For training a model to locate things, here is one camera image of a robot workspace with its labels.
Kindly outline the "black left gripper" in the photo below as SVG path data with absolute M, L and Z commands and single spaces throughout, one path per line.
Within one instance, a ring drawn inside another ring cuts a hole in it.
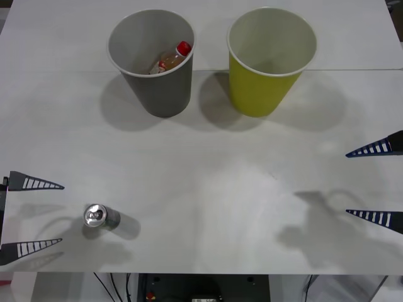
M 9 191 L 41 191 L 63 190 L 65 187 L 55 182 L 11 171 L 8 177 L 3 177 L 0 185 L 0 238 L 3 232 L 4 212 L 7 190 Z M 5 266 L 23 257 L 47 249 L 61 242 L 61 238 L 51 240 L 6 243 L 1 246 L 1 265 Z

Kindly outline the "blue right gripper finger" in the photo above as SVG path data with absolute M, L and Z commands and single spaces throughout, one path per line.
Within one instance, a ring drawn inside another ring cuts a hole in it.
M 367 210 L 345 210 L 345 212 L 369 221 L 378 226 L 388 228 L 399 234 L 403 234 L 403 212 L 401 211 L 367 211 Z
M 402 155 L 403 131 L 395 132 L 381 140 L 364 145 L 352 152 L 347 153 L 347 158 Z

